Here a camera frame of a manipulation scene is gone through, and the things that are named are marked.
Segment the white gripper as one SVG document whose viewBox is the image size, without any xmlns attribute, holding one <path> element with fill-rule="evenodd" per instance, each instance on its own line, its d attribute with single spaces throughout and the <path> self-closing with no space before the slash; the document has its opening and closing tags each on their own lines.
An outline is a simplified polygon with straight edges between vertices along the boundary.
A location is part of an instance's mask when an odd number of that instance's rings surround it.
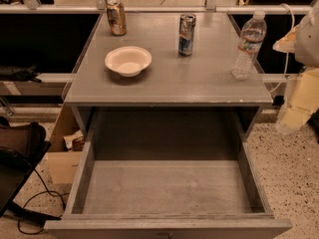
<svg viewBox="0 0 319 239">
<path fill-rule="evenodd" d="M 297 79 L 290 99 L 278 115 L 275 128 L 282 134 L 299 130 L 319 110 L 319 8 L 312 8 L 272 49 L 294 53 L 295 60 L 307 69 Z"/>
</svg>

